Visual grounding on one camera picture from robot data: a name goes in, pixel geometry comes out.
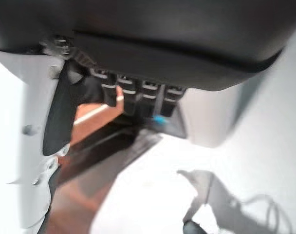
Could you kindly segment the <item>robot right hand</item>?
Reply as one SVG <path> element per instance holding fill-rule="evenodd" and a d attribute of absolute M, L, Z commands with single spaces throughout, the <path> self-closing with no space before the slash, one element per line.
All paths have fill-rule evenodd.
<path fill-rule="evenodd" d="M 296 0 L 0 0 L 0 234 L 43 229 L 57 156 L 82 103 L 170 116 L 186 88 L 219 91 L 273 65 Z"/>

